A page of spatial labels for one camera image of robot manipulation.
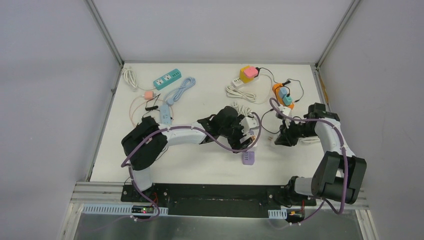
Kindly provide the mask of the purple power strip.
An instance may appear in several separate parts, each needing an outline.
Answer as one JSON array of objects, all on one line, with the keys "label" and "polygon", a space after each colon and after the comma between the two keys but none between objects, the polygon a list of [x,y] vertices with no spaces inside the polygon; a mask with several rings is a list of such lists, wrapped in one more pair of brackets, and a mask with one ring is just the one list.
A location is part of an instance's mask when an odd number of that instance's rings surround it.
[{"label": "purple power strip", "polygon": [[252,166],[255,163],[255,152],[254,151],[244,151],[242,153],[242,164],[245,166]]}]

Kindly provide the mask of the white cube socket adapter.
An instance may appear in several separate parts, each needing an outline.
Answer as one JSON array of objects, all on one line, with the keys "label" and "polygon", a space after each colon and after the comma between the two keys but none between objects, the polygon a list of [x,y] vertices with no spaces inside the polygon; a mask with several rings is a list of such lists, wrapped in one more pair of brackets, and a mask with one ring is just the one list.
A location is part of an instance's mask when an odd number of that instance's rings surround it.
[{"label": "white cube socket adapter", "polygon": [[251,143],[248,145],[249,148],[256,148],[257,147],[257,135],[253,130],[250,130],[246,137],[251,141]]}]

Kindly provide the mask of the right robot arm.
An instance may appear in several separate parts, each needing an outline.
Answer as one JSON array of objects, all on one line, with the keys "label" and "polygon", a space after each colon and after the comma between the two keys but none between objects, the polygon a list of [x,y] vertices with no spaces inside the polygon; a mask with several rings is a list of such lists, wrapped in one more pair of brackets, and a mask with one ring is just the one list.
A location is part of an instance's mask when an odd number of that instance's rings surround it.
[{"label": "right robot arm", "polygon": [[282,120],[279,134],[273,141],[275,145],[294,147],[300,139],[317,137],[323,149],[323,157],[312,177],[290,178],[284,187],[284,200],[296,205],[308,197],[315,197],[354,204],[367,163],[347,145],[339,116],[327,111],[321,103],[310,105],[303,118],[291,117],[291,109],[280,104],[272,108],[276,111],[276,117]]}]

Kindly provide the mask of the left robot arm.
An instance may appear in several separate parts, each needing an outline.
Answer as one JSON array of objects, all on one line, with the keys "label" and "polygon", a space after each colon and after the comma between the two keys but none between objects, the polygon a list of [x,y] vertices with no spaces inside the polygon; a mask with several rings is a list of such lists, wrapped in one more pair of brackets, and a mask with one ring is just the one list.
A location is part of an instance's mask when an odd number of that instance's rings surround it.
[{"label": "left robot arm", "polygon": [[162,124],[147,116],[121,140],[126,156],[121,167],[129,168],[133,195],[144,203],[153,195],[150,167],[163,150],[178,145],[215,142],[238,154],[253,148],[261,133],[261,118],[257,113],[243,115],[232,106],[225,106],[216,114],[186,125]]}]

